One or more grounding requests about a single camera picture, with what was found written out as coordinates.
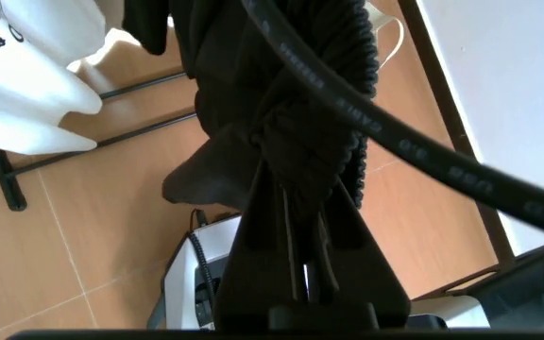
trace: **metal rod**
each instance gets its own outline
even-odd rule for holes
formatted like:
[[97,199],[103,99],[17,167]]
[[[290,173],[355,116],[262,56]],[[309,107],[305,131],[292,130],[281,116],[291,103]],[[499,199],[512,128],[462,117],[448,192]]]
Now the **metal rod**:
[[[96,149],[99,149],[99,148],[102,148],[102,147],[105,147],[105,146],[113,145],[115,143],[122,142],[122,141],[124,141],[126,139],[129,139],[129,138],[132,138],[132,137],[135,137],[135,136],[139,136],[141,134],[144,134],[144,133],[147,133],[147,132],[159,129],[159,128],[164,128],[164,127],[173,125],[175,123],[183,122],[183,121],[185,121],[187,119],[190,119],[190,118],[193,118],[193,117],[196,117],[196,112],[187,113],[187,114],[181,115],[180,117],[170,118],[170,119],[164,120],[162,122],[159,122],[159,123],[156,123],[156,124],[153,124],[153,125],[149,125],[147,127],[141,127],[141,128],[136,129],[136,130],[123,133],[123,134],[121,134],[119,136],[109,138],[109,139],[104,140],[102,142],[98,142],[97,147],[94,148],[93,150],[96,150]],[[7,172],[3,176],[6,179],[13,178],[13,177],[16,177],[16,176],[18,176],[20,174],[23,174],[23,173],[27,172],[27,171],[35,170],[35,169],[38,169],[40,167],[50,165],[50,164],[53,164],[55,162],[60,162],[60,161],[69,159],[71,157],[74,157],[76,155],[81,155],[81,154],[84,154],[86,152],[90,152],[90,151],[93,151],[93,150],[74,151],[74,152],[62,153],[62,154],[56,155],[54,157],[48,158],[46,160],[35,161],[32,164],[29,164],[29,165],[26,165],[26,166],[23,166],[23,167],[19,167],[16,170]]]
[[157,85],[157,84],[160,84],[162,82],[165,82],[165,81],[168,81],[168,80],[173,80],[173,79],[176,79],[176,78],[179,78],[179,77],[184,77],[184,76],[186,76],[185,72],[180,72],[180,73],[173,74],[173,75],[168,75],[168,76],[161,76],[161,77],[158,77],[158,78],[155,78],[155,79],[152,79],[152,80],[142,82],[140,84],[127,86],[126,88],[123,88],[123,89],[112,90],[112,91],[107,92],[107,93],[102,93],[100,95],[100,99],[102,99],[102,100],[109,99],[109,98],[115,97],[117,95],[130,93],[130,92],[133,92],[133,91],[136,91],[136,90],[143,89],[143,88],[148,87],[148,86]]

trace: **black fabric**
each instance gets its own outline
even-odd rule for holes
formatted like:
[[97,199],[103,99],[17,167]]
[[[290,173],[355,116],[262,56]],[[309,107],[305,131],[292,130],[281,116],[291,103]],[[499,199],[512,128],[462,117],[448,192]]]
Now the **black fabric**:
[[[363,0],[277,3],[320,58],[363,95],[374,96],[377,52]],[[211,139],[165,179],[163,196],[242,210],[264,157],[294,198],[297,216],[317,210],[338,179],[360,207],[366,138],[309,96],[241,2],[126,0],[124,29],[160,54],[168,13],[184,70],[198,85],[198,119]]]

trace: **star print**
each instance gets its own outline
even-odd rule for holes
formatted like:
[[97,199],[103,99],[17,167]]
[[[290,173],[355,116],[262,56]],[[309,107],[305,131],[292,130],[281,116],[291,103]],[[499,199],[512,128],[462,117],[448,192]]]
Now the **star print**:
[[0,37],[0,48],[6,45],[6,40]]

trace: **black sleeve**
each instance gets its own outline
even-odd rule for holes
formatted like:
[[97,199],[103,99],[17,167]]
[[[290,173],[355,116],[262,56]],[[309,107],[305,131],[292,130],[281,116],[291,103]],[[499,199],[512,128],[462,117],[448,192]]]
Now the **black sleeve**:
[[153,55],[165,52],[168,0],[125,0],[123,29]]

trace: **tile floor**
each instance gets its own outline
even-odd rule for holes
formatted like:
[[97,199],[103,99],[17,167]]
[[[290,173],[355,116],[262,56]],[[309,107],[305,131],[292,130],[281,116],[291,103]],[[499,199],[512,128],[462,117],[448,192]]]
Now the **tile floor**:
[[[401,16],[396,2],[375,3]],[[394,27],[382,32],[382,51],[396,34]],[[173,34],[169,46],[152,57],[119,42],[78,74],[102,93],[179,71]],[[408,34],[377,88],[378,104],[450,145]],[[190,111],[195,90],[187,79],[163,83],[62,124],[101,140]],[[0,192],[0,339],[24,329],[142,328],[192,209],[164,201],[161,181],[206,138],[188,120],[21,175],[24,212],[8,211]],[[226,210],[206,207],[209,217]],[[496,263],[471,201],[374,144],[361,213],[413,298]]]

